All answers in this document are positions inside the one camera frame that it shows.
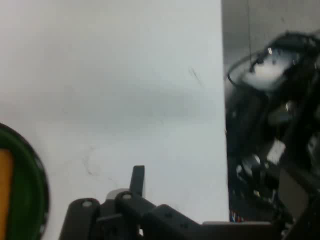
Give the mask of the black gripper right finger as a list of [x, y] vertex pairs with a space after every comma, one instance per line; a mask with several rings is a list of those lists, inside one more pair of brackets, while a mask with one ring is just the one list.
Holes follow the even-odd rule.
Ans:
[[320, 190], [305, 175], [283, 169], [279, 175], [278, 196], [293, 218], [285, 240], [320, 238]]

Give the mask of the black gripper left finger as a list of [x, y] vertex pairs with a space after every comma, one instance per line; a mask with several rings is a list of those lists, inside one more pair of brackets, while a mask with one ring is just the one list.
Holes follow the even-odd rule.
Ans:
[[134, 166], [128, 190], [103, 204], [93, 198], [73, 201], [61, 240], [194, 240], [200, 224], [168, 205], [143, 198], [145, 167]]

